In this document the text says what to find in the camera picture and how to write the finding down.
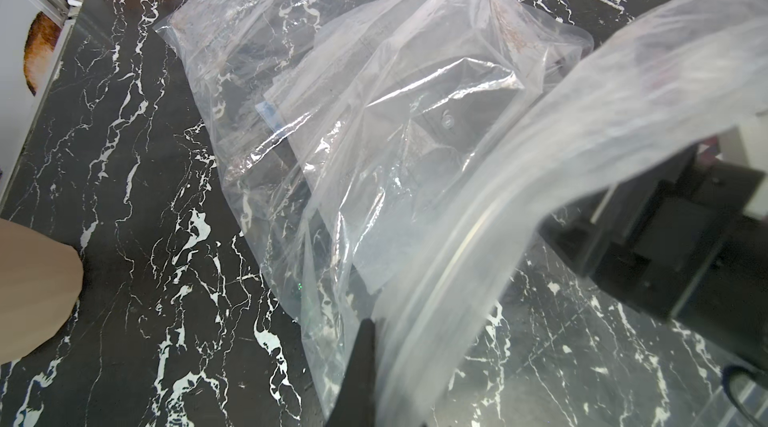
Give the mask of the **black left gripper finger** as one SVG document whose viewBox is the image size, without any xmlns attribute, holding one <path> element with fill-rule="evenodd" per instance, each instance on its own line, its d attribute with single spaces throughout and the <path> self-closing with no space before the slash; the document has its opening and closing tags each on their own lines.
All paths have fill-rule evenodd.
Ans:
<svg viewBox="0 0 768 427">
<path fill-rule="evenodd" d="M 326 427 L 373 427 L 375 425 L 376 326 L 361 321 L 336 404 Z"/>
</svg>

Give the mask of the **clear plastic vacuum bag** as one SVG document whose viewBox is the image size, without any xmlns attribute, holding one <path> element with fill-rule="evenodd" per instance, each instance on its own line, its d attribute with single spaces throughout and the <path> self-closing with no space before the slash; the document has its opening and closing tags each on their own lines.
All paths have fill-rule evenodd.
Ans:
<svg viewBox="0 0 768 427">
<path fill-rule="evenodd" d="M 156 29 L 327 420 L 371 319 L 374 426 L 766 424 L 767 367 L 539 229 L 767 120 L 767 0 L 188 0 Z"/>
</svg>

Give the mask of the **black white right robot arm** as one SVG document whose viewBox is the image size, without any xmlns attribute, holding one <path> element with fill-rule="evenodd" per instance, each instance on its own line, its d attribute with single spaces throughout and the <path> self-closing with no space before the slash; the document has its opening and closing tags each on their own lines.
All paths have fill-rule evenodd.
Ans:
<svg viewBox="0 0 768 427">
<path fill-rule="evenodd" d="M 570 204 L 543 240 L 577 276 L 767 367 L 767 120 Z"/>
</svg>

